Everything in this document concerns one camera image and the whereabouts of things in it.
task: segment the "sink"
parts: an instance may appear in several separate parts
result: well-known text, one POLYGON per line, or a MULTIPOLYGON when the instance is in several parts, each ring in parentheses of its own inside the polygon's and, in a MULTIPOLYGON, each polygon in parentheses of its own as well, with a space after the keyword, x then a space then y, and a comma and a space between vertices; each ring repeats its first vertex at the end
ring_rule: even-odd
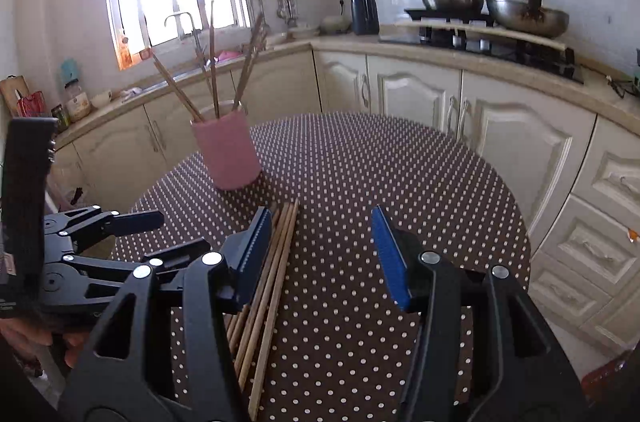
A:
MULTIPOLYGON (((207 64, 205 65, 205 70, 209 70, 209 67, 211 66, 211 62, 207 61, 207 64)), ((197 75, 197 74, 201 74, 202 73, 202 69, 201 68, 194 68, 192 70, 189 70, 188 72, 180 72, 179 74, 176 74, 174 76, 174 81, 180 82, 183 79, 187 79, 191 76, 197 75)), ((155 85, 151 85, 148 88, 145 88, 142 91, 142 94, 140 94, 141 96, 148 94, 149 92, 153 92, 154 90, 158 90, 161 88, 165 88, 166 86, 168 86, 168 83, 166 81, 160 81, 159 83, 156 83, 155 85)))

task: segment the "gas stove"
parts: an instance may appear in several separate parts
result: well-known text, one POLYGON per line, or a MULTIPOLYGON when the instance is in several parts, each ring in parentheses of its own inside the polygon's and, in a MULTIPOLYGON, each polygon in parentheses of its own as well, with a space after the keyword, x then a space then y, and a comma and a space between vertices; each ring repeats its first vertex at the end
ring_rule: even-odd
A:
POLYGON ((382 43, 399 43, 449 48, 511 61, 582 83, 576 70, 574 51, 548 38, 494 28, 488 14, 428 9, 405 9, 412 22, 399 27, 413 27, 415 34, 382 36, 382 43))

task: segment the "cabinet handle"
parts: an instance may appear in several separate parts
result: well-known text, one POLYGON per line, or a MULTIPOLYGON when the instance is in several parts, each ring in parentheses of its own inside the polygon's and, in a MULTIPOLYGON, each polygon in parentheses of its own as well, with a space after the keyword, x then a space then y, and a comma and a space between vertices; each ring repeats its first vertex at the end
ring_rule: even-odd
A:
POLYGON ((447 135, 451 133, 451 118, 453 116, 453 106, 456 104, 456 98, 449 98, 449 111, 447 112, 447 135))
POLYGON ((471 106, 471 103, 469 102, 469 100, 465 99, 464 102, 462 103, 462 110, 460 111, 460 114, 462 115, 462 122, 460 123, 460 141, 462 142, 465 142, 464 137, 465 137, 466 113, 470 106, 471 106))
POLYGON ((166 150, 166 142, 164 142, 164 135, 162 135, 162 130, 160 129, 160 126, 158 126, 157 121, 154 121, 154 126, 156 127, 156 132, 158 133, 158 141, 160 142, 160 146, 162 146, 162 149, 166 150))
POLYGON ((548 287, 553 291, 553 293, 558 296, 562 301, 564 301, 565 303, 569 303, 571 305, 575 305, 578 303, 578 298, 566 293, 564 290, 560 290, 559 287, 556 287, 556 285, 553 285, 552 283, 548 283, 548 287))
POLYGON ((638 188, 636 188, 635 186, 632 186, 631 184, 629 184, 626 181, 626 177, 624 175, 620 177, 620 184, 622 184, 624 187, 626 187, 629 191, 631 191, 635 195, 640 195, 640 190, 638 190, 638 188))
POLYGON ((597 259, 603 259, 605 260, 607 263, 612 263, 614 261, 616 261, 615 258, 609 256, 609 255, 605 255, 602 251, 600 251, 599 249, 596 249, 593 245, 591 245, 591 243, 587 242, 586 240, 582 243, 582 246, 587 249, 587 251, 589 251, 591 253, 592 256, 594 256, 597 259))
POLYGON ((369 88, 369 79, 367 78, 366 74, 362 75, 362 84, 360 86, 360 95, 362 95, 362 102, 364 103, 364 107, 369 110, 369 112, 371 111, 371 89, 369 88), (369 99, 367 99, 365 97, 364 94, 364 89, 365 87, 367 87, 367 95, 369 96, 369 99))
POLYGON ((158 145, 156 144, 156 136, 151 131, 151 127, 149 125, 145 125, 146 132, 149 134, 149 140, 151 141, 151 146, 154 148, 154 152, 160 153, 158 145))

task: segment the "brown tablecloth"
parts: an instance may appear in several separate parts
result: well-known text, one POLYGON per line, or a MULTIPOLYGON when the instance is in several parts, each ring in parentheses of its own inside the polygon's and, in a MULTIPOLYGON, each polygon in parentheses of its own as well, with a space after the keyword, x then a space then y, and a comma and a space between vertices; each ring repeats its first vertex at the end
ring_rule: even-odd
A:
MULTIPOLYGON (((299 197, 259 419, 391 421, 418 319, 388 296, 371 238, 372 208, 383 204, 425 249, 475 271, 501 263, 526 287, 529 239, 514 198, 464 145, 404 119, 302 115, 256 126, 252 137, 264 169, 254 184, 220 192, 200 155, 192 155, 134 207, 160 209, 164 227, 120 239, 113 256, 138 261, 197 237, 217 247, 248 227, 257 206, 299 197)), ((188 404, 174 313, 176 397, 188 404)), ((456 402, 465 401, 468 388, 470 318, 463 309, 456 402)))

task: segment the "countertop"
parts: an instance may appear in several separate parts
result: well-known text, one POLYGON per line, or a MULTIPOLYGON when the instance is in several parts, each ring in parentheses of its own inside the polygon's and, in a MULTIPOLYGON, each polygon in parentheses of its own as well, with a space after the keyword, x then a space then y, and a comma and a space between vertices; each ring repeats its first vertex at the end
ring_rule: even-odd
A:
MULTIPOLYGON (((640 135, 640 99, 630 95, 620 99, 613 89, 607 85, 604 75, 585 67, 581 68, 584 85, 580 85, 534 68, 478 54, 435 47, 379 43, 377 36, 355 36, 353 34, 311 38, 310 40, 286 43, 261 53, 258 62, 311 50, 396 57, 398 59, 468 70, 557 97, 597 113, 632 133, 640 135)), ((231 70, 241 70, 243 62, 244 58, 237 58, 220 63, 217 65, 218 75, 228 73, 231 70)), ((182 79, 178 82, 178 86, 184 87, 203 80, 204 75, 196 73, 193 76, 182 79)), ((96 110, 86 118, 73 124, 67 131, 64 131, 56 138, 56 146, 57 148, 63 147, 119 115, 170 92, 171 90, 168 86, 164 86, 126 102, 118 98, 107 107, 96 110)))

